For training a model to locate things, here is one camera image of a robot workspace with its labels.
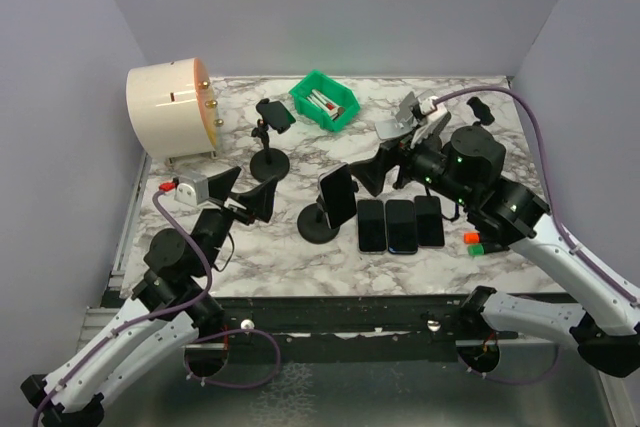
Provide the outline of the black clamp phone stand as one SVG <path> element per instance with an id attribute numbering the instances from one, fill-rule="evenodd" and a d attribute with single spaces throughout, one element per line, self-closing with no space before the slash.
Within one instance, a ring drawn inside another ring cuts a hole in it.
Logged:
<path id="1" fill-rule="evenodd" d="M 257 103 L 256 111 L 260 118 L 252 129 L 251 136 L 260 140 L 262 149 L 251 158 L 251 175 L 260 182 L 271 177 L 282 180 L 289 173 L 290 161 L 283 151 L 270 146 L 269 131 L 283 134 L 296 120 L 282 102 L 271 101 L 268 98 Z"/>

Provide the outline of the black phone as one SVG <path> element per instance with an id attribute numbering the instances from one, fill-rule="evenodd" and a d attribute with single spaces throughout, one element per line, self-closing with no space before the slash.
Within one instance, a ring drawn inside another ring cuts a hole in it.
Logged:
<path id="1" fill-rule="evenodd" d="M 385 204 L 388 251 L 396 255 L 413 255 L 418 250 L 414 203 L 388 200 Z"/>

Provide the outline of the purple case phone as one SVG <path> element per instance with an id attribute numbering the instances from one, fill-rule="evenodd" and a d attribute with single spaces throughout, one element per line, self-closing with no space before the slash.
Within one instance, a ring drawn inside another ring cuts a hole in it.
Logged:
<path id="1" fill-rule="evenodd" d="M 420 247 L 441 248 L 445 246 L 441 202 L 435 196 L 414 198 L 416 232 Z"/>

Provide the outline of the black front phone stand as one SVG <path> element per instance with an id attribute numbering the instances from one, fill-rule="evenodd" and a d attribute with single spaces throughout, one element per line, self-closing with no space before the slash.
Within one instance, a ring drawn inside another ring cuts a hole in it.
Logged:
<path id="1" fill-rule="evenodd" d="M 337 236 L 341 227 L 335 229 L 329 227 L 320 192 L 316 202 L 304 207 L 297 218 L 298 232 L 304 240 L 312 244 L 328 243 Z"/>

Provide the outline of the black round base phone stand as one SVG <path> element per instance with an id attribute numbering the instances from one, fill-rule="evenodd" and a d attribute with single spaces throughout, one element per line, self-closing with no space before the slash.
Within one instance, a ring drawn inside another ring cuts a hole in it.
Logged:
<path id="1" fill-rule="evenodd" d="M 490 107 L 474 96 L 467 100 L 466 105 L 469 106 L 476 118 L 474 126 L 490 126 L 495 122 L 495 117 Z"/>

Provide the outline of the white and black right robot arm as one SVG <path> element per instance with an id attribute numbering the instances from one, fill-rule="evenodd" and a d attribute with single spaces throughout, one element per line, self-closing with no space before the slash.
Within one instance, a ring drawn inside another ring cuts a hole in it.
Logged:
<path id="1" fill-rule="evenodd" d="M 489 240 L 541 268 L 573 300 L 569 304 L 527 300 L 479 286 L 465 299 L 461 330 L 481 338 L 491 331 L 518 332 L 575 349 L 597 370 L 624 378 L 639 368 L 638 288 L 609 267 L 601 279 L 594 256 L 561 230 L 549 205 L 523 184 L 502 174 L 505 147 L 480 126 L 461 127 L 441 145 L 430 138 L 380 144 L 376 155 L 352 164 L 351 172 L 373 196 L 389 170 L 397 184 L 415 181 L 461 206 L 468 221 Z"/>

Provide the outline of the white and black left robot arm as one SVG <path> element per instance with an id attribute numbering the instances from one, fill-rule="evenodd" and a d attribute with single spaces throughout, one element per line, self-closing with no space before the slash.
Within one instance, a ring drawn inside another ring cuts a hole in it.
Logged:
<path id="1" fill-rule="evenodd" d="M 152 239 L 143 279 L 113 318 L 70 360 L 21 385 L 35 426 L 97 426 L 106 408 L 140 377 L 194 341 L 225 327 L 211 296 L 215 261 L 235 222 L 269 222 L 278 180 L 235 193 L 238 167 L 175 177 L 152 197 L 168 227 Z"/>

